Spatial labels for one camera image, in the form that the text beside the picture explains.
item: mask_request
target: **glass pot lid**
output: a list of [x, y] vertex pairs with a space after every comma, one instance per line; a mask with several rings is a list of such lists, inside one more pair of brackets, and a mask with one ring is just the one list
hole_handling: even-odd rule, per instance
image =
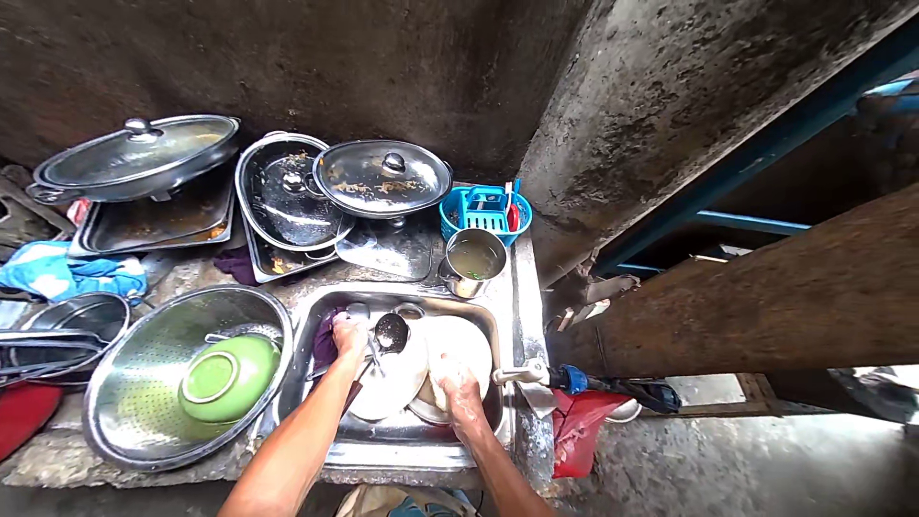
[[220, 115], [184, 115], [148, 122], [128, 119], [124, 129], [79, 144], [35, 170], [39, 183], [59, 188], [115, 185], [182, 167], [226, 144], [239, 121]]
[[358, 140], [323, 151], [312, 166], [322, 194], [343, 210], [391, 218], [436, 204], [449, 193], [453, 171], [415, 144]]

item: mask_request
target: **baking tray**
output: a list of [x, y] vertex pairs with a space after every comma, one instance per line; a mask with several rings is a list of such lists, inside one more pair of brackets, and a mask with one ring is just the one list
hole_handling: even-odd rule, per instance
[[[96, 208], [96, 205], [98, 204], [99, 203], [93, 203], [93, 205], [89, 209], [90, 212], [92, 212]], [[156, 243], [150, 246], [120, 249], [118, 251], [113, 251], [110, 253], [99, 253], [96, 251], [86, 249], [85, 247], [82, 246], [81, 244], [81, 242], [83, 241], [82, 237], [85, 234], [85, 228], [87, 226], [87, 223], [89, 222], [89, 217], [87, 215], [86, 219], [83, 221], [83, 224], [80, 224], [80, 226], [76, 229], [76, 234], [74, 234], [74, 240], [71, 241], [70, 247], [67, 249], [67, 257], [81, 259], [81, 258], [87, 258], [87, 257], [100, 257], [104, 255], [118, 255], [122, 253], [140, 253], [140, 252], [146, 252], [146, 251], [155, 251], [157, 249], [177, 249], [181, 247], [205, 246], [208, 244], [218, 244], [221, 242], [226, 242], [230, 240], [230, 237], [233, 234], [233, 208], [235, 204], [236, 204], [235, 199], [231, 199], [230, 206], [227, 210], [226, 219], [224, 219], [224, 222], [221, 222], [220, 224], [218, 224], [217, 228], [220, 228], [223, 224], [225, 224], [225, 226], [223, 227], [223, 230], [217, 235], [213, 234], [214, 228], [211, 228], [210, 230], [206, 230], [204, 232], [194, 234], [192, 236], [179, 237], [179, 238], [164, 241], [161, 243]]]
[[169, 201], [97, 203], [86, 216], [80, 246], [99, 254], [119, 253], [175, 242], [220, 226], [233, 199], [233, 175], [221, 169], [192, 179]]
[[[338, 254], [334, 252], [331, 256], [319, 259], [310, 259], [302, 251], [289, 251], [268, 244], [265, 239], [257, 236], [255, 231], [249, 225], [249, 222], [243, 218], [243, 229], [245, 230], [245, 240], [249, 244], [249, 258], [252, 260], [252, 272], [255, 275], [255, 281], [266, 283], [269, 281], [284, 278], [292, 274], [318, 268], [323, 264], [328, 264], [333, 260], [338, 260]], [[312, 253], [319, 253], [324, 250], [318, 250]], [[285, 272], [277, 273], [271, 268], [274, 267], [273, 258], [283, 260]]]

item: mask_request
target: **purple cloth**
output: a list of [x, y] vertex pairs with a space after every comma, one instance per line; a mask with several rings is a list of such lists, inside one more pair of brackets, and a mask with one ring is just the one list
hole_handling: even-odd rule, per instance
[[335, 346], [335, 340], [332, 338], [332, 319], [341, 312], [345, 312], [344, 307], [336, 307], [329, 311], [319, 322], [316, 335], [312, 338], [312, 367], [316, 370], [338, 359], [338, 347]]
[[242, 285], [258, 287], [255, 273], [252, 271], [252, 259], [249, 258], [248, 246], [224, 249], [214, 257], [214, 267], [231, 274], [233, 279]]

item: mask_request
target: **concrete wall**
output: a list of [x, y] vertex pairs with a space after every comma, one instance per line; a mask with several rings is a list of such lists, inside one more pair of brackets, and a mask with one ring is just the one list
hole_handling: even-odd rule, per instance
[[250, 138], [421, 144], [514, 175], [589, 0], [0, 0], [0, 156], [34, 167], [128, 117]]
[[916, 0], [596, 0], [521, 165], [560, 278], [899, 22]]

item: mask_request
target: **hand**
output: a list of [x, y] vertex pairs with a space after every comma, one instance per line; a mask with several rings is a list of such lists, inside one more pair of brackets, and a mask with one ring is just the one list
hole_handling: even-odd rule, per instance
[[367, 320], [352, 318], [342, 312], [332, 319], [332, 340], [338, 348], [338, 357], [360, 364], [367, 347]]
[[469, 366], [458, 362], [448, 354], [430, 364], [431, 381], [437, 383], [447, 394], [447, 406], [453, 431], [468, 447], [470, 439], [483, 431], [491, 432], [482, 408], [479, 382], [472, 375]]

